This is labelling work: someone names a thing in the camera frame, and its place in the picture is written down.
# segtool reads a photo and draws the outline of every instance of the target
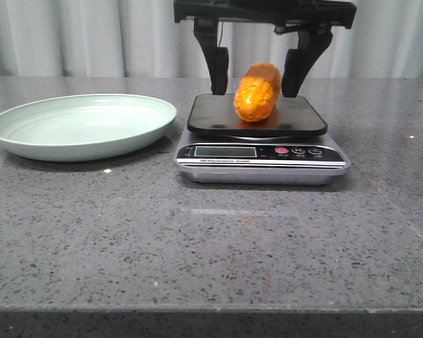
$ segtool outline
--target white curtain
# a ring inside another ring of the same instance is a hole
[[[353,0],[351,30],[333,41],[309,77],[423,77],[423,0]],[[251,63],[283,70],[296,33],[224,23],[229,76]],[[0,75],[208,77],[192,22],[173,21],[173,0],[0,0]]]

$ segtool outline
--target orange corn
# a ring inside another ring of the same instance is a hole
[[[254,63],[241,79],[233,105],[240,118],[257,122],[268,118],[281,91],[279,69],[270,62]]]

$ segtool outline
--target scale button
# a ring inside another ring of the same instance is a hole
[[[323,151],[320,148],[310,148],[309,149],[309,154],[312,155],[321,155],[323,153]]]
[[[297,155],[303,155],[305,153],[305,149],[304,148],[300,148],[298,146],[295,146],[294,148],[291,149],[291,151]]]
[[[288,153],[288,149],[285,148],[284,146],[277,146],[274,151],[278,154],[286,154]]]

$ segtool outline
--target plate rim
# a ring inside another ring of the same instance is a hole
[[[42,100],[28,102],[26,104],[21,104],[19,106],[15,106],[15,107],[6,109],[5,111],[2,111],[0,113],[0,117],[3,116],[3,115],[6,115],[7,113],[10,113],[12,111],[17,111],[17,110],[24,108],[24,107],[27,107],[27,106],[44,104],[46,102],[58,101],[58,100],[62,100],[62,99],[74,99],[74,98],[78,98],[78,97],[94,97],[94,96],[115,96],[115,97],[143,98],[143,99],[149,99],[149,100],[152,100],[152,101],[161,102],[161,103],[166,104],[168,107],[171,108],[171,110],[173,111],[173,117],[171,119],[168,119],[166,123],[160,125],[157,128],[149,130],[147,132],[131,135],[131,136],[128,136],[128,137],[118,137],[118,138],[115,138],[115,139],[109,139],[109,140],[105,140],[105,141],[83,142],[83,143],[73,143],[73,144],[43,144],[43,143],[29,143],[29,142],[22,142],[22,141],[14,141],[14,140],[2,137],[2,136],[0,136],[0,141],[5,142],[5,143],[9,143],[9,144],[21,145],[21,146],[34,146],[34,147],[40,146],[40,147],[48,147],[48,148],[49,147],[64,147],[64,146],[87,146],[87,145],[94,145],[94,144],[117,142],[117,141],[121,141],[121,140],[131,139],[133,137],[138,137],[138,136],[142,136],[142,135],[145,135],[145,134],[149,134],[150,132],[154,132],[154,131],[156,131],[160,128],[163,128],[166,125],[169,125],[170,123],[172,123],[175,120],[175,118],[178,114],[177,108],[173,104],[169,103],[168,101],[165,101],[163,99],[159,99],[159,98],[156,98],[156,97],[153,97],[153,96],[139,95],[139,94],[124,94],[124,93],[94,93],[94,94],[75,94],[75,95],[66,95],[66,96],[55,96],[55,97],[48,98],[48,99],[42,99]]]

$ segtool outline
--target light green plate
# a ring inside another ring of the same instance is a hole
[[[0,114],[0,145],[43,161],[90,161],[160,139],[176,118],[168,102],[130,94],[88,94],[24,104]]]

